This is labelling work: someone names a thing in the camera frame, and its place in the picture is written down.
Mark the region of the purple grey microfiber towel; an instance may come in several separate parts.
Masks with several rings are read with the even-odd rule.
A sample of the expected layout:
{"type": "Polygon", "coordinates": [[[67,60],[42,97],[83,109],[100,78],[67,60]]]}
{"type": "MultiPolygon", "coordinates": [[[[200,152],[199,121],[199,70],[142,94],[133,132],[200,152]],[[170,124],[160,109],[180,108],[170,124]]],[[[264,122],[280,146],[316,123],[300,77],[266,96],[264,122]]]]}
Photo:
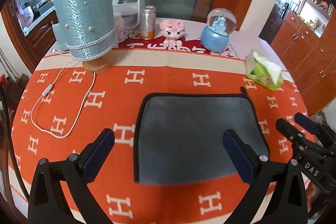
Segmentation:
{"type": "Polygon", "coordinates": [[[148,94],[135,125],[135,182],[182,185],[234,174],[223,147],[227,129],[233,129],[258,155],[269,155],[245,88],[238,94],[148,94]]]}

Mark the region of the green tissue pack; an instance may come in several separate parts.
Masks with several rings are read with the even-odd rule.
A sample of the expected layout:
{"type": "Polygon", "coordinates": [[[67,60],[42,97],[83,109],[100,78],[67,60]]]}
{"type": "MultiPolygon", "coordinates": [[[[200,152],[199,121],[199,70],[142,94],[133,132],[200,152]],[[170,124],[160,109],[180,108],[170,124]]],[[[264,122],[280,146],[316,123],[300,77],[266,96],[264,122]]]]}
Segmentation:
{"type": "Polygon", "coordinates": [[[271,91],[284,83],[281,67],[254,50],[245,59],[245,70],[249,79],[271,91]]]}

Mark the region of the orange H-pattern tablecloth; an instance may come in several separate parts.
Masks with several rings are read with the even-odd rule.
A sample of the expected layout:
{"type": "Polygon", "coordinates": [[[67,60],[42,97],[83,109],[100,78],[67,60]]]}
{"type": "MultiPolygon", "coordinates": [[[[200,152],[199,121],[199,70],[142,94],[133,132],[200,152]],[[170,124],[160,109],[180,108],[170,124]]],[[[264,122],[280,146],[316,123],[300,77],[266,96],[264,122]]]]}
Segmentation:
{"type": "Polygon", "coordinates": [[[12,127],[15,157],[29,188],[39,159],[64,160],[80,152],[110,128],[116,144],[89,185],[110,219],[117,223],[223,223],[247,191],[232,174],[198,184],[145,186],[133,179],[136,118],[149,93],[236,94],[245,88],[275,161],[287,161],[290,142],[275,128],[278,118],[293,122],[295,113],[308,115],[288,71],[275,92],[248,79],[244,60],[254,50],[279,64],[264,40],[235,31],[227,50],[218,55],[203,48],[204,24],[187,21],[182,48],[166,50],[163,38],[142,40],[132,31],[114,54],[117,62],[93,76],[69,56],[48,53],[27,84],[12,127]]]}

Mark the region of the blue snow globe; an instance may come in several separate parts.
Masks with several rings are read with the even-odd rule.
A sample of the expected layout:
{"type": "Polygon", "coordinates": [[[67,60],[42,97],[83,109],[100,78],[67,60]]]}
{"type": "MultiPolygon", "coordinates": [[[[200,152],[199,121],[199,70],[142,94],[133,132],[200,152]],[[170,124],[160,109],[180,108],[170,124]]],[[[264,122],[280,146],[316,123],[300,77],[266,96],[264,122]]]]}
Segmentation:
{"type": "Polygon", "coordinates": [[[224,52],[230,34],[236,29],[236,24],[236,18],[230,10],[224,8],[211,10],[200,36],[202,46],[214,53],[224,52]]]}

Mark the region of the dark wooden entry door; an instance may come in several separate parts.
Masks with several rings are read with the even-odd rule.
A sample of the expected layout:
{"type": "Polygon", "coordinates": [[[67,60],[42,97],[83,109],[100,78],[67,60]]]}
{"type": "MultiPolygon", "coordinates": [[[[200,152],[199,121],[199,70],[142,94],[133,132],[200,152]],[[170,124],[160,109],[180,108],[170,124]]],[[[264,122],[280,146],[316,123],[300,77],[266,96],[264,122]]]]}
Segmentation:
{"type": "Polygon", "coordinates": [[[276,0],[259,37],[271,44],[287,15],[293,0],[276,0]]]}

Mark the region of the mint green container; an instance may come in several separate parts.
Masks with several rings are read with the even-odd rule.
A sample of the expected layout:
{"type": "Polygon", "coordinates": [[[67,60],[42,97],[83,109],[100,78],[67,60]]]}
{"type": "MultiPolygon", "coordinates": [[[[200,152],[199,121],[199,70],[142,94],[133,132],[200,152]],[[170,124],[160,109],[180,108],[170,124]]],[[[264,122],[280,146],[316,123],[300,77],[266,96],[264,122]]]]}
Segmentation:
{"type": "Polygon", "coordinates": [[[58,45],[58,48],[64,52],[69,51],[66,40],[64,39],[62,28],[60,26],[60,23],[56,23],[52,25],[52,30],[54,32],[54,36],[56,39],[56,44],[58,45]]]}

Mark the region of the pink block figure toy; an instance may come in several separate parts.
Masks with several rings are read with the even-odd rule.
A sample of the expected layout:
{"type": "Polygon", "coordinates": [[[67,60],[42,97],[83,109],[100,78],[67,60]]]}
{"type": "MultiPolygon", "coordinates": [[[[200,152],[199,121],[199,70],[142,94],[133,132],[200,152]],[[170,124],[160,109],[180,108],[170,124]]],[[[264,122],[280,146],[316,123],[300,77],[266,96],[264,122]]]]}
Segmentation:
{"type": "Polygon", "coordinates": [[[163,41],[164,47],[176,46],[181,47],[181,38],[185,34],[185,23],[180,19],[164,19],[159,24],[162,36],[165,38],[163,41]]]}

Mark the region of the white pill bottle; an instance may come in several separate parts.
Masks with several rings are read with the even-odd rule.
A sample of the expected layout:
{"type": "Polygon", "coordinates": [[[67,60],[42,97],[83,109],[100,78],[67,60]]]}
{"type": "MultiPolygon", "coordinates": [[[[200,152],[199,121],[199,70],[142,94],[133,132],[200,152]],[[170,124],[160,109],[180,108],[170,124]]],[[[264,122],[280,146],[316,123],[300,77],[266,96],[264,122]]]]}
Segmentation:
{"type": "Polygon", "coordinates": [[[117,43],[122,43],[126,39],[125,23],[120,12],[114,12],[114,26],[116,29],[117,43]]]}

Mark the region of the silver orange tin can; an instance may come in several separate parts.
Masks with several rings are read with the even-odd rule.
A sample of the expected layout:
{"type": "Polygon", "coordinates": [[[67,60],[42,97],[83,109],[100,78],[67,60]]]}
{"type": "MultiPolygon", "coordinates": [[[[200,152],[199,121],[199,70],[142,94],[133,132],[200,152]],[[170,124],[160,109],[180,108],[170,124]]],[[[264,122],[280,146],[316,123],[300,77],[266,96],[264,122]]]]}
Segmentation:
{"type": "Polygon", "coordinates": [[[141,38],[151,40],[155,37],[156,7],[148,5],[140,13],[141,38]]]}

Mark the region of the blue table lamp pearl trim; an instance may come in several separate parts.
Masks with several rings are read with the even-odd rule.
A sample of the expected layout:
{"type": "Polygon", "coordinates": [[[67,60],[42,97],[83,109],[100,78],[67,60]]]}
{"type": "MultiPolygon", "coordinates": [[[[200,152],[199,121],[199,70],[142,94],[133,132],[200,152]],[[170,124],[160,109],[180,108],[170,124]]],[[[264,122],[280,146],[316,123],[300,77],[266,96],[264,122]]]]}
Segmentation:
{"type": "Polygon", "coordinates": [[[73,59],[86,71],[107,72],[116,58],[112,0],[53,0],[60,32],[73,59]]]}

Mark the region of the wooden wall cabinet unit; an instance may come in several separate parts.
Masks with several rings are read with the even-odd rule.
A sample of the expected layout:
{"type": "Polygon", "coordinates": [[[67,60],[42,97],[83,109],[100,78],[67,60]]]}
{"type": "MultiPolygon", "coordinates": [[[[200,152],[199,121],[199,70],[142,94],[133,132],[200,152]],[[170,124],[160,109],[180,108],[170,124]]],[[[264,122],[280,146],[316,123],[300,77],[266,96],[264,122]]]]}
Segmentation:
{"type": "Polygon", "coordinates": [[[293,78],[309,115],[335,99],[335,6],[331,0],[299,0],[271,46],[293,78]]]}

